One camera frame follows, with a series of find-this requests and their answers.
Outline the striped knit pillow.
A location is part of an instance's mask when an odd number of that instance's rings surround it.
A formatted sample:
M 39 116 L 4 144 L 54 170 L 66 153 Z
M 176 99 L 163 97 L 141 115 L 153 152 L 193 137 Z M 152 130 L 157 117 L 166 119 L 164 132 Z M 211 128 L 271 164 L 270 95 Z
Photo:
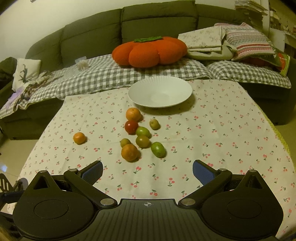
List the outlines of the striped knit pillow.
M 240 25 L 216 23 L 226 34 L 226 41 L 237 51 L 232 61 L 241 61 L 247 58 L 258 58 L 276 67 L 281 66 L 276 47 L 265 34 L 243 22 Z

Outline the small green fruit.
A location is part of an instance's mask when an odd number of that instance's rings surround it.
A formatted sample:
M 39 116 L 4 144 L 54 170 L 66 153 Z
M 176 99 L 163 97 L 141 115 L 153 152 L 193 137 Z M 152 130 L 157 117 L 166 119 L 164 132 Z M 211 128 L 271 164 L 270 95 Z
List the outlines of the small green fruit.
M 120 146 L 123 148 L 125 145 L 128 145 L 130 144 L 131 141 L 128 139 L 128 138 L 123 138 L 121 141 L 120 141 Z

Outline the folded floral sheets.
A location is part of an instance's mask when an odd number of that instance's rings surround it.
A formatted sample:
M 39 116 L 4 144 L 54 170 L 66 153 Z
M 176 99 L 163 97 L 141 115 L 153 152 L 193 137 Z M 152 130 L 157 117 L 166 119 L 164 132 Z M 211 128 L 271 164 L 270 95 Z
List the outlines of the folded floral sheets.
M 186 56 L 195 60 L 231 60 L 237 52 L 220 26 L 182 33 L 178 39 L 187 46 Z

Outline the white ribbed plate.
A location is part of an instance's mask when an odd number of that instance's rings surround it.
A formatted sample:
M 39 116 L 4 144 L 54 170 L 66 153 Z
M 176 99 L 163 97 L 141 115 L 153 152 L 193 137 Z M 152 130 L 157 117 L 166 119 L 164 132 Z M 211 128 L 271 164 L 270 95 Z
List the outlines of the white ribbed plate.
M 148 77 L 134 83 L 128 97 L 137 105 L 148 108 L 168 108 L 181 104 L 192 95 L 191 85 L 177 77 Z

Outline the brownish green tomato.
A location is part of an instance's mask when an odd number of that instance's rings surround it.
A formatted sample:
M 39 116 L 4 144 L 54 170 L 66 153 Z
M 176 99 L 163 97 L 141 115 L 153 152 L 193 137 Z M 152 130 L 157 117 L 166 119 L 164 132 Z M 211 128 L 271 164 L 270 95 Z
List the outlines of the brownish green tomato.
M 140 147 L 140 148 L 148 148 L 150 145 L 150 140 L 147 136 L 141 135 L 138 136 L 135 140 L 136 144 Z

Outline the dark green sofa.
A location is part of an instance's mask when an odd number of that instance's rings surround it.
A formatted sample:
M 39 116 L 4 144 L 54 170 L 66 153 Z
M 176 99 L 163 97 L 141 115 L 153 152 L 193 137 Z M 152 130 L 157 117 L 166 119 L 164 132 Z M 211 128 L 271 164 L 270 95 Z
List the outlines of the dark green sofa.
M 37 37 L 29 46 L 33 34 L 41 33 L 49 24 L 56 24 L 65 16 L 70 5 L 58 7 L 46 17 L 37 10 L 40 17 L 29 13 L 21 7 L 20 13 L 12 14 L 13 19 L 24 33 L 13 30 L 12 50 L 22 45 L 25 47 L 25 58 L 41 60 L 40 71 L 55 71 L 74 64 L 75 59 L 86 56 L 93 58 L 111 54 L 118 45 L 136 38 L 150 36 L 177 37 L 178 34 L 191 30 L 213 26 L 215 23 L 241 24 L 248 23 L 247 18 L 238 11 L 196 4 L 193 1 L 170 1 L 166 3 L 148 3 L 126 6 L 122 9 L 103 11 L 74 22 L 66 20 L 61 27 L 49 30 L 49 35 Z M 295 59 L 291 59 L 287 73 L 291 89 L 275 86 L 243 83 L 248 94 L 261 107 L 275 125 L 285 125 L 292 118 L 295 107 Z M 62 106 L 63 101 L 54 97 L 26 110 L 17 110 L 10 116 L 1 119 L 1 128 L 10 140 L 38 139 L 51 119 Z

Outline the large orange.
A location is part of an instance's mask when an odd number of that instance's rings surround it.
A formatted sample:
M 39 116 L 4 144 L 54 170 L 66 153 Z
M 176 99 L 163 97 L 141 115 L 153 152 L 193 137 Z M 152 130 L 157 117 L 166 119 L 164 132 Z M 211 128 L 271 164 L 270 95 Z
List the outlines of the large orange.
M 129 108 L 125 113 L 126 119 L 129 121 L 139 122 L 142 119 L 142 114 L 137 108 Z

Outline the white tissue box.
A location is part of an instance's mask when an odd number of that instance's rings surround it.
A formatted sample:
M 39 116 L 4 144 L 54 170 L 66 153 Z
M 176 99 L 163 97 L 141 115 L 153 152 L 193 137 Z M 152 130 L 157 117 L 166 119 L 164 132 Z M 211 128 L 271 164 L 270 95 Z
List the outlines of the white tissue box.
M 83 71 L 83 70 L 89 68 L 86 56 L 83 56 L 83 57 L 80 57 L 80 58 L 76 59 L 75 64 L 76 64 L 79 71 Z

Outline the stack of papers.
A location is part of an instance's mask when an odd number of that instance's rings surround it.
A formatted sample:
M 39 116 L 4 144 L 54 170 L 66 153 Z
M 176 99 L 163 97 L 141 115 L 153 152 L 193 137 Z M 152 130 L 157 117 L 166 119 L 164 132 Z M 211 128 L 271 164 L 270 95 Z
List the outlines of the stack of papers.
M 235 9 L 247 16 L 254 26 L 263 26 L 263 17 L 267 16 L 267 9 L 257 1 L 235 1 Z

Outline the small yellow-green fruit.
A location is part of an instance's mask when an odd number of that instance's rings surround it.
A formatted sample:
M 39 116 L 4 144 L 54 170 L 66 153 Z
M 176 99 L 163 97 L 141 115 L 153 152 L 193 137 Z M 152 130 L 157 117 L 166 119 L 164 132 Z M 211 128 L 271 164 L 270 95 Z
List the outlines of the small yellow-green fruit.
M 160 124 L 159 124 L 158 120 L 156 120 L 155 118 L 153 118 L 153 119 L 150 120 L 149 126 L 153 130 L 158 130 L 160 128 Z

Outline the red tomato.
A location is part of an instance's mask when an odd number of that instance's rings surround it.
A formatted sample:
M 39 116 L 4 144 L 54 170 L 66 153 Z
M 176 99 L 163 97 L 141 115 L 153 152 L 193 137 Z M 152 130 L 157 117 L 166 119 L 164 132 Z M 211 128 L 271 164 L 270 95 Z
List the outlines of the red tomato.
M 125 131 L 129 134 L 129 135 L 134 135 L 136 133 L 138 129 L 138 122 L 134 121 L 134 120 L 128 120 L 125 123 Z

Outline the orange pumpkin cushion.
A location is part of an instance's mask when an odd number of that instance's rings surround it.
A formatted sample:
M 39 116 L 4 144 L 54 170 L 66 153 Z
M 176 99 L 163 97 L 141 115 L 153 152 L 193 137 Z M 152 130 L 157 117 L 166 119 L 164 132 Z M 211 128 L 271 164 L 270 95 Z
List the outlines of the orange pumpkin cushion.
M 157 36 L 121 44 L 112 51 L 112 58 L 120 66 L 150 68 L 175 63 L 186 54 L 187 46 L 183 41 Z

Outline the floral purple cloth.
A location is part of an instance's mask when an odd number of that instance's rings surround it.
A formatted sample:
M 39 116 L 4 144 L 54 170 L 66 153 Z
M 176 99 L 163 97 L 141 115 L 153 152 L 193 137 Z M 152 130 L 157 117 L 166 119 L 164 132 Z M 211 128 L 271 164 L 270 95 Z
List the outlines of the floral purple cloth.
M 5 110 L 13 108 L 16 110 L 16 107 L 24 101 L 29 101 L 32 95 L 42 87 L 46 87 L 53 81 L 59 79 L 60 77 L 54 77 L 53 73 L 50 71 L 42 72 L 39 77 L 29 83 L 26 83 L 24 86 L 17 89 L 15 93 L 11 95 L 6 104 L 4 105 Z

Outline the grey checkered blanket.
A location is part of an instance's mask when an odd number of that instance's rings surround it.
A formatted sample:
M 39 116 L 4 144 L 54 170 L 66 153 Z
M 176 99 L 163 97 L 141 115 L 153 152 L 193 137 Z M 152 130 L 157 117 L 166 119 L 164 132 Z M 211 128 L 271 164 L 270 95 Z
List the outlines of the grey checkered blanket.
M 100 91 L 130 87 L 134 83 L 147 77 L 173 76 L 183 80 L 194 79 L 223 79 L 240 83 L 265 84 L 290 89 L 292 83 L 289 78 L 267 67 L 232 61 L 209 61 L 203 64 L 190 58 L 166 66 L 155 66 L 148 69 L 121 67 L 114 62 L 111 55 L 103 55 L 88 60 L 88 69 L 79 71 L 75 66 L 53 71 L 54 77 L 60 77 L 46 87 L 37 90 L 29 101 L 24 101 L 16 110 L 1 108 L 1 118 L 12 115 L 17 110 L 25 110 L 30 105 L 45 100 L 79 94 L 90 94 Z

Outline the small orange tangerine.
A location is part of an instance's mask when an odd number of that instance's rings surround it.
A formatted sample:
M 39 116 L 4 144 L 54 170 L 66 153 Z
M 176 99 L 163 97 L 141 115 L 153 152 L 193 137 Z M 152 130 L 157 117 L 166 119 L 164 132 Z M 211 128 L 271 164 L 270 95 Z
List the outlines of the small orange tangerine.
M 74 143 L 81 145 L 86 142 L 86 135 L 82 132 L 77 132 L 73 135 Z

